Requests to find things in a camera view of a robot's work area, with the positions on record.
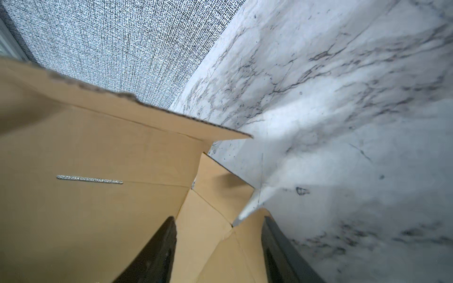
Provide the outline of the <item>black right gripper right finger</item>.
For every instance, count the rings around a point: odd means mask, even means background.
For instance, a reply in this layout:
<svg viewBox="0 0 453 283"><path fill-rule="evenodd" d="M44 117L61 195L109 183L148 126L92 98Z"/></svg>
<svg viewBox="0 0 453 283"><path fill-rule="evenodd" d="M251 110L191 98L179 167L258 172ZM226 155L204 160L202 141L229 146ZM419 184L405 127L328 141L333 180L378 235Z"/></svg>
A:
<svg viewBox="0 0 453 283"><path fill-rule="evenodd" d="M325 283L270 216L263 222L261 244L269 283Z"/></svg>

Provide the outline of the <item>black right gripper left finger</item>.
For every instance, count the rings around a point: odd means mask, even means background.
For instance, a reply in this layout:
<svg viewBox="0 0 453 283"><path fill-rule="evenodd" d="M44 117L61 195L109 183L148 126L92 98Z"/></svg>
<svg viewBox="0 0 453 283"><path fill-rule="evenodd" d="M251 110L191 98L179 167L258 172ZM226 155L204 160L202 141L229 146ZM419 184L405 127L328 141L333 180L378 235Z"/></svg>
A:
<svg viewBox="0 0 453 283"><path fill-rule="evenodd" d="M175 218L170 216L114 282L168 283L175 257L176 236Z"/></svg>

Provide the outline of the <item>brown cardboard box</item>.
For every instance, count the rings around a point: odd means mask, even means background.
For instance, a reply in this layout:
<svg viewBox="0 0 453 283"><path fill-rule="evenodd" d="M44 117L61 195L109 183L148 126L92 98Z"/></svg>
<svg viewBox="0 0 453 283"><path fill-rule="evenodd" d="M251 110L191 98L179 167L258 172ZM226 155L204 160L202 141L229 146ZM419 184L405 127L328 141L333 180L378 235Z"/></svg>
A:
<svg viewBox="0 0 453 283"><path fill-rule="evenodd" d="M248 134L1 59L1 281L113 283L165 220L169 283L265 283L265 209L208 156Z"/></svg>

